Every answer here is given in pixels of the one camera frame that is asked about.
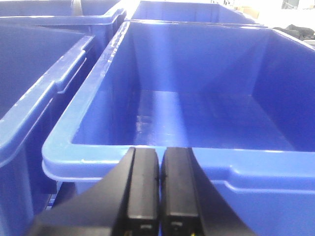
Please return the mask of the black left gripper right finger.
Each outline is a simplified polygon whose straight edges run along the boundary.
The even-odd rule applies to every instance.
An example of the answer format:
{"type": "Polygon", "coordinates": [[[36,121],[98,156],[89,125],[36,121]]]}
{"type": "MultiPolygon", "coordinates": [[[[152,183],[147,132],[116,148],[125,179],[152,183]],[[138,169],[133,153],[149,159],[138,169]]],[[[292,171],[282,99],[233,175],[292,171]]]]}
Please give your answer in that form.
{"type": "Polygon", "coordinates": [[[161,204],[164,236],[255,235],[207,178],[191,148],[166,149],[161,204]]]}

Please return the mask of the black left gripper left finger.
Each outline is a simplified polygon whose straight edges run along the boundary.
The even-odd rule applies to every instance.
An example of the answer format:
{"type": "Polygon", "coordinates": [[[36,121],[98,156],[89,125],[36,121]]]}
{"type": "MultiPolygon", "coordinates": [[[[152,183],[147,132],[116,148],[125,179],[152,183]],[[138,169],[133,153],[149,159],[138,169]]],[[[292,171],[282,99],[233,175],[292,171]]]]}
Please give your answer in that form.
{"type": "Polygon", "coordinates": [[[159,165],[152,148],[131,147],[84,193],[40,213],[29,236],[157,236],[159,165]]]}

